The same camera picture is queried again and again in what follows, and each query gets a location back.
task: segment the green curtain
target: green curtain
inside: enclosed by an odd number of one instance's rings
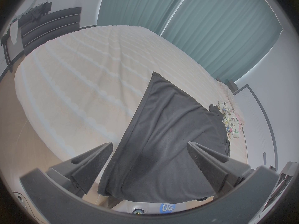
[[[267,54],[281,30],[265,0],[184,0],[162,37],[212,77],[236,81]]]
[[[141,26],[160,34],[180,1],[102,0],[97,26]]]

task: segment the striped bed sheet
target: striped bed sheet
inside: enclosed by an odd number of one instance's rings
[[[46,42],[22,61],[15,87],[34,130],[65,161],[106,142],[117,148],[153,71],[206,109],[229,103],[218,83],[182,50],[146,28],[125,25],[87,28]],[[230,141],[231,158],[247,163],[244,136]]]

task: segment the black cable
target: black cable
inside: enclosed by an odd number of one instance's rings
[[[36,221],[39,220],[41,223],[46,224],[46,223],[42,222],[40,219],[38,219],[38,218],[34,215],[32,209],[31,209],[31,207],[30,207],[30,205],[29,205],[29,202],[27,201],[26,197],[25,197],[22,193],[19,193],[19,192],[13,192],[13,193],[22,195],[22,196],[24,197],[24,199],[26,200],[26,202],[27,202],[27,204],[28,204],[28,207],[30,208],[30,210],[31,210],[31,212],[32,212],[32,216],[35,218],[35,220],[36,220]]]

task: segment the cable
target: cable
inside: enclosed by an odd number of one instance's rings
[[[27,204],[28,204],[28,207],[30,208],[30,210],[31,210],[31,212],[32,212],[32,216],[35,218],[35,220],[36,220],[36,221],[39,220],[41,223],[46,224],[46,223],[42,222],[40,219],[38,219],[38,218],[34,215],[32,209],[31,209],[31,207],[30,207],[30,205],[29,205],[29,202],[27,201],[26,197],[25,197],[22,193],[19,193],[19,192],[13,192],[13,193],[22,195],[22,196],[24,197],[24,199],[26,200],[26,202],[27,202]]]

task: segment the blue round sticker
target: blue round sticker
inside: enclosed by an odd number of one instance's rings
[[[171,213],[174,208],[176,207],[175,204],[170,204],[170,203],[162,203],[160,206],[160,213],[164,214],[164,213]]]

